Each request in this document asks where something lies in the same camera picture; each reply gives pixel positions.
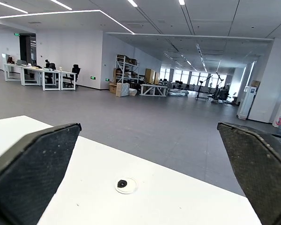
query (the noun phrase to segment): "tripod stand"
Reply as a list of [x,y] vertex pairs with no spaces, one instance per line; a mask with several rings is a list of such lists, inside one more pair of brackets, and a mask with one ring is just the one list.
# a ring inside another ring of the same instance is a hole
[[199,86],[198,94],[197,94],[197,96],[196,96],[196,100],[197,100],[198,98],[208,100],[207,97],[202,97],[202,96],[200,96],[200,91],[201,91],[201,88],[202,88],[202,83],[208,81],[210,78],[211,78],[211,76],[208,77],[208,78],[207,78],[206,80],[204,80],[204,81],[199,81],[199,82],[200,82],[200,86]]

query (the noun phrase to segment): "white ceiling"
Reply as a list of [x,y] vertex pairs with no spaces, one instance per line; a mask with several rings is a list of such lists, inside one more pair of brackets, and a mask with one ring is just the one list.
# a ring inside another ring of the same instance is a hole
[[[159,58],[171,68],[204,71],[196,44],[200,45],[207,70],[231,73],[257,60],[267,41],[250,38],[281,38],[281,0],[60,0],[73,10],[100,9],[138,34],[228,36],[248,39],[202,37],[151,37],[114,34],[117,38]],[[29,13],[66,11],[50,0],[4,0]],[[0,16],[22,14],[0,5]],[[43,15],[1,19],[33,30],[83,29],[127,33],[101,13]],[[184,55],[193,65],[190,67]]]

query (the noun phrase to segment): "window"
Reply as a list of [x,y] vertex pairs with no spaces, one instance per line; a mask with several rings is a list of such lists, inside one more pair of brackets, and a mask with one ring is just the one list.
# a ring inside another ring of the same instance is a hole
[[181,81],[183,83],[188,82],[188,77],[189,77],[189,71],[182,71]]
[[209,80],[209,85],[208,85],[208,87],[216,88],[218,79],[219,79],[219,77],[218,77],[217,74],[211,74],[211,78],[210,78],[210,80]]
[[219,88],[222,88],[222,87],[225,86],[225,82],[226,82],[227,76],[226,76],[226,75],[220,75],[220,78],[221,78],[223,81],[221,82],[221,80],[219,79],[218,84],[219,84]]
[[181,80],[181,74],[182,74],[182,70],[175,69],[175,73],[174,73],[174,77],[173,77],[173,82],[180,81]]
[[197,85],[199,80],[199,72],[192,72],[191,81],[189,82],[190,85]]
[[200,73],[199,81],[203,81],[202,86],[205,87],[206,85],[206,79],[208,78],[208,73]]
[[161,68],[159,79],[167,79],[169,81],[170,78],[170,69]]

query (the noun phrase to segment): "cardboard box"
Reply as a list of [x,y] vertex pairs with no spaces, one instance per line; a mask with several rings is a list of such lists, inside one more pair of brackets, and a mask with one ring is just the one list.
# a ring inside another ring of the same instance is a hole
[[156,72],[154,70],[146,69],[145,81],[147,83],[154,83],[155,82],[155,74],[156,74]]
[[130,84],[128,83],[117,83],[116,96],[117,97],[128,96],[129,88],[130,88]]
[[252,81],[252,82],[251,82],[251,86],[252,86],[252,87],[255,87],[255,88],[259,88],[259,86],[260,86],[260,81]]
[[156,72],[154,84],[159,84],[159,76],[160,76],[160,74],[158,72]]
[[116,83],[113,83],[113,82],[110,82],[109,83],[109,91],[113,94],[116,94],[117,92],[117,84]]

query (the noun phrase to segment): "chair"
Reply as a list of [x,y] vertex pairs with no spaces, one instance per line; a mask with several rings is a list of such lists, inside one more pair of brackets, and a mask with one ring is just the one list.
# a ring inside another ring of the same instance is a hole
[[[75,82],[77,82],[77,79],[78,79],[78,75],[79,75],[79,73],[80,73],[80,70],[81,70],[81,68],[79,68],[79,65],[77,65],[77,64],[74,64],[74,65],[73,65],[72,73],[76,73]],[[70,83],[65,83],[65,82],[64,82],[65,86],[66,86],[66,85],[67,85],[68,87],[69,87],[69,86],[74,86],[74,84],[73,84],[74,75],[73,75],[73,74],[70,74],[69,77],[68,77],[67,74],[66,74],[66,76],[63,77],[63,79],[70,80]]]
[[[55,63],[46,63],[46,68],[56,70]],[[52,75],[52,73],[45,73],[47,83],[53,83]]]

